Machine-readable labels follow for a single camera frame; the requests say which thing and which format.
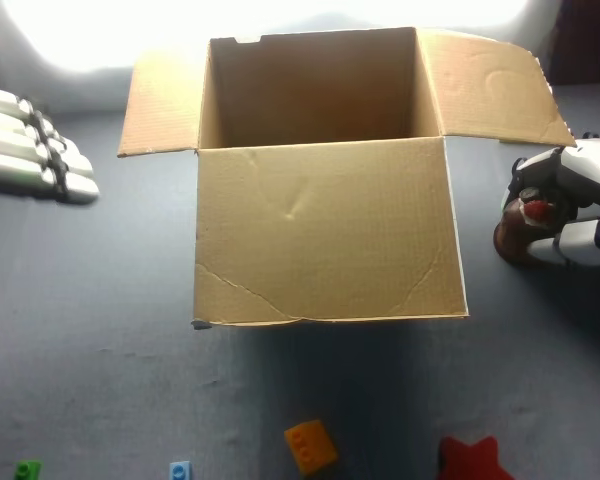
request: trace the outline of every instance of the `gray table surface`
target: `gray table surface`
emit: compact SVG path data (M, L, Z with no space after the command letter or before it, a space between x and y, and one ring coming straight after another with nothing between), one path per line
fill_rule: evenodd
M600 85L556 89L600 132ZM600 271L521 271L492 247L513 160L449 138L471 317L213 328L192 312L196 165L115 158L122 113L54 119L92 160L90 208L0 195L0 479L299 478L283 431L321 418L338 478L433 479L440 438L494 435L517 479L600 479Z

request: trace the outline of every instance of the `red object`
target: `red object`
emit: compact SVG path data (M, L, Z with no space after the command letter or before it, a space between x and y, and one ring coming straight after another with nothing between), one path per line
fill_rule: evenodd
M487 437L475 445L455 438L440 442L442 469L438 480L515 480L498 463L498 441Z
M551 205L543 200L533 200L524 205L525 215L538 223L548 223L551 220L551 211Z

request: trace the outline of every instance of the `bright light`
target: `bright light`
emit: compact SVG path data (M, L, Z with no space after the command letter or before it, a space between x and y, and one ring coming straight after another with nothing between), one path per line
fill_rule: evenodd
M50 63L91 71L131 65L144 50L210 37L253 36L304 25L320 14L357 25L481 27L513 19L527 0L3 0Z

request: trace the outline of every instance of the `green building block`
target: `green building block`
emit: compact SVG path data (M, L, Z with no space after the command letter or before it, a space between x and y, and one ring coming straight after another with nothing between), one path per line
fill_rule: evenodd
M31 460L28 462L20 462L16 467L14 480L38 480L38 474L42 469L42 463Z

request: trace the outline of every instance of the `robotic hand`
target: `robotic hand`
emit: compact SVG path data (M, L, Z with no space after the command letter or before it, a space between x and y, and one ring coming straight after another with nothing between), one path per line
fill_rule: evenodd
M93 169L31 103L0 90L0 191L91 203L99 191Z
M600 218L578 208L600 205L600 137L576 147L518 159L493 240L505 260L524 265L600 265Z

